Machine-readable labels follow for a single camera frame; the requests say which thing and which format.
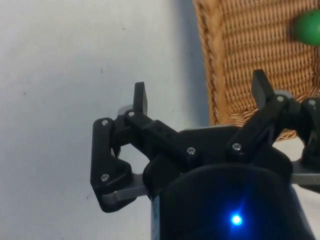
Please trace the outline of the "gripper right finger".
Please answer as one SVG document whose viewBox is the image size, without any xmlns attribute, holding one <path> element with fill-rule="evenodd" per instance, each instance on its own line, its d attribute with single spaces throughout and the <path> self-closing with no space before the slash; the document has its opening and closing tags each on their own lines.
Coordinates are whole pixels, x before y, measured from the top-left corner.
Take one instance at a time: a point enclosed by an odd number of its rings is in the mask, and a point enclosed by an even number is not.
<svg viewBox="0 0 320 240">
<path fill-rule="evenodd" d="M 262 69 L 254 70 L 252 95 L 258 111 L 235 133 L 227 144 L 231 161 L 250 162 L 262 147 L 272 146 L 283 130 L 294 130 L 304 144 L 304 165 L 320 163 L 320 99 L 298 102 L 275 93 Z"/>
</svg>

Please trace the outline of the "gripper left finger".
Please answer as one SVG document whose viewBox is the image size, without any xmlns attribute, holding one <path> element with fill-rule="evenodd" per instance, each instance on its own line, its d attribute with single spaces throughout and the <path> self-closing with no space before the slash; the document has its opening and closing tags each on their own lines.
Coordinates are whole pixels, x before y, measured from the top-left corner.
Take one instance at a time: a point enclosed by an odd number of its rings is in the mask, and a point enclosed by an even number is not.
<svg viewBox="0 0 320 240">
<path fill-rule="evenodd" d="M 147 110 L 145 84 L 137 82 L 131 109 L 93 124 L 90 183 L 105 213 L 116 212 L 140 196 L 153 200 L 181 173 L 199 166 L 197 152 L 188 153 L 179 133 L 149 118 Z M 148 158 L 142 174 L 133 173 L 131 165 L 119 158 L 125 145 Z"/>
</svg>

